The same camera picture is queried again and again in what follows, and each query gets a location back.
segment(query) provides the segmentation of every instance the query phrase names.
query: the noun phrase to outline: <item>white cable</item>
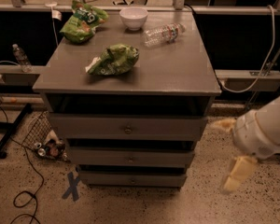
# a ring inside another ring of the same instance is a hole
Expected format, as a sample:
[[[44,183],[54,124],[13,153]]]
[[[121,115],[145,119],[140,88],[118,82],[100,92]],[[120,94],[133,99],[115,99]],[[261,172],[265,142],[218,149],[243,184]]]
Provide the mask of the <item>white cable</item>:
[[[13,63],[13,64],[16,64],[16,65],[20,65],[19,63],[14,63],[14,62],[11,62],[11,61],[0,61],[0,63]]]
[[[53,31],[54,31],[54,35],[55,35],[55,42],[56,42],[56,48],[58,48],[58,39],[57,39],[57,34],[56,34],[56,28],[55,28],[55,23],[54,23],[54,19],[53,19],[53,7],[50,7],[51,10],[51,17],[52,17],[52,23],[53,23]]]
[[[234,91],[234,90],[228,89],[228,88],[225,86],[225,81],[220,80],[219,82],[220,82],[221,86],[224,88],[224,90],[229,91],[229,92],[233,92],[233,93],[242,93],[242,92],[245,92],[245,91],[249,91],[249,90],[256,84],[256,82],[258,82],[259,78],[261,77],[261,74],[262,74],[262,71],[263,71],[263,69],[264,69],[264,66],[265,66],[265,64],[267,63],[267,61],[268,61],[268,59],[269,59],[269,57],[270,57],[270,55],[271,55],[271,52],[272,52],[272,50],[273,50],[274,41],[275,41],[275,26],[274,26],[274,12],[273,12],[273,7],[272,7],[271,5],[268,5],[268,7],[269,7],[269,9],[271,10],[271,13],[272,13],[273,42],[272,42],[271,48],[270,48],[270,50],[269,50],[269,52],[268,52],[268,54],[267,54],[267,57],[265,58],[265,60],[264,60],[264,62],[263,62],[263,64],[262,64],[262,67],[261,67],[260,70],[259,70],[258,76],[256,77],[256,79],[253,81],[253,83],[252,83],[249,87],[247,87],[246,89],[241,90],[241,91]]]

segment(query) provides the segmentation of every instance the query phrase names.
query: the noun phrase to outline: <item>plastic water bottle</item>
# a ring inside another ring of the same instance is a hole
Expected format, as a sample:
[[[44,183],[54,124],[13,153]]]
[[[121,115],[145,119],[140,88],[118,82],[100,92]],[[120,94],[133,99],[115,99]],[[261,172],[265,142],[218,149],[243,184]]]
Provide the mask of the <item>plastic water bottle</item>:
[[[18,46],[18,44],[13,44],[13,54],[15,58],[17,59],[19,65],[21,66],[22,72],[28,73],[32,72],[32,66],[31,63],[28,60],[28,57],[25,53],[25,51]]]
[[[154,47],[159,44],[174,42],[178,34],[184,33],[186,27],[180,23],[171,23],[144,31],[144,44]]]

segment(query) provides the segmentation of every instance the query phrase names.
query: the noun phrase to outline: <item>white bowl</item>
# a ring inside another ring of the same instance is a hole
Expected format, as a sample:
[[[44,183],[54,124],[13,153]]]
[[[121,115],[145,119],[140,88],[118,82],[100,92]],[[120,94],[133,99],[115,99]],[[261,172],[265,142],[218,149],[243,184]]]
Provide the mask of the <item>white bowl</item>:
[[[141,7],[126,7],[119,14],[123,24],[132,31],[139,30],[148,16],[147,10]]]

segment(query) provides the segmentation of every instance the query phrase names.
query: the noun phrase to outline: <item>cabinet top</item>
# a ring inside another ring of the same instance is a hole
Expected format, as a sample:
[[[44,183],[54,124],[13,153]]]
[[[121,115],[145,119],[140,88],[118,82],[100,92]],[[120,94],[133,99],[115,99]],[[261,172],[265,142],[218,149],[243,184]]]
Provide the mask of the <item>cabinet top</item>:
[[[108,11],[109,20],[97,28],[88,42],[76,45],[65,38],[34,84],[38,92],[220,95],[221,90],[207,56],[192,13],[189,11],[149,11],[141,30],[125,28],[118,11]],[[186,32],[171,44],[147,48],[142,40],[146,29],[179,22]],[[139,60],[128,73],[93,76],[85,71],[94,57],[110,45],[124,43],[139,49]]]

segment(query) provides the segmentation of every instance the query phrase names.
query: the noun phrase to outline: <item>crumpled wrapper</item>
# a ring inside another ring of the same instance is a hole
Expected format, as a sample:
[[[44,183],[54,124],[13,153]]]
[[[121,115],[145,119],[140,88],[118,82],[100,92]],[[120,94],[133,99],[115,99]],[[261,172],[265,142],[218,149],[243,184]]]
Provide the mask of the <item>crumpled wrapper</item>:
[[[108,19],[108,14],[98,8],[77,0],[72,2],[73,15],[60,33],[73,43],[83,43],[95,35],[95,29]]]
[[[138,59],[138,49],[125,44],[116,44],[106,48],[100,57],[95,57],[85,69],[90,75],[120,75],[130,71]]]

